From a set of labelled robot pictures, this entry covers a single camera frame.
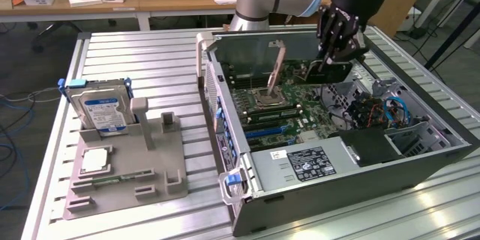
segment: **aluminum table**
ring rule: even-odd
[[[174,111],[182,118],[190,194],[178,200],[63,220],[80,121],[62,98],[22,239],[235,239],[220,198],[195,75],[195,36],[212,30],[222,29],[80,34],[67,81],[130,76],[134,95],[150,99],[148,117]],[[378,28],[366,34],[480,137],[480,114]],[[388,69],[371,53],[366,63],[380,78],[390,78]],[[372,80],[362,66],[355,69],[363,79]],[[239,239],[462,239],[479,234],[478,150],[412,189]]]

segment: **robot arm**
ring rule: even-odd
[[[268,28],[271,12],[295,16],[310,16],[322,0],[238,0],[236,15],[231,30],[262,30]],[[370,18],[378,13],[384,0],[332,0],[330,6],[319,9],[318,58],[323,60],[316,68],[322,72],[326,64],[348,62],[367,51],[362,32]]]

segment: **blue cable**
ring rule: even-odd
[[[18,109],[18,110],[24,110],[26,112],[28,112],[28,119],[27,122],[16,129],[11,130],[8,132],[8,135],[12,136],[15,135],[19,131],[22,131],[26,127],[28,127],[28,125],[31,124],[32,120],[34,120],[34,111],[31,110],[31,108],[27,107],[20,107],[20,106],[14,106],[7,102],[0,102],[0,104],[4,104],[7,107],[12,108],[12,109]]]
[[[4,206],[0,207],[0,211],[2,211],[28,194],[28,190],[31,188],[31,178],[28,177],[28,169],[27,169],[26,161],[23,160],[22,152],[11,144],[0,144],[0,146],[8,147],[15,151],[18,160],[20,162],[23,171],[26,173],[26,190],[19,195],[16,195],[15,198]]]
[[[396,101],[400,103],[402,107],[404,108],[404,114],[407,116],[407,123],[410,124],[411,123],[411,114],[408,112],[408,109],[407,109],[407,104],[404,102],[404,100],[399,97],[388,97],[386,98],[384,102],[383,102],[383,110],[386,111],[386,116],[390,120],[395,120],[391,113],[388,112],[388,106],[387,106],[387,101]]]

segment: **chair wheel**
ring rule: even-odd
[[[28,26],[30,30],[39,28],[39,24],[36,22],[27,22],[27,26]]]
[[[42,45],[32,46],[32,51],[35,53],[42,53],[44,51],[44,47]]]

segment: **hard drive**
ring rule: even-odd
[[[74,106],[84,129],[96,129],[103,137],[128,133],[127,125],[136,123],[130,109],[134,95],[128,78],[103,81],[75,79],[67,86],[62,79],[59,90]]]

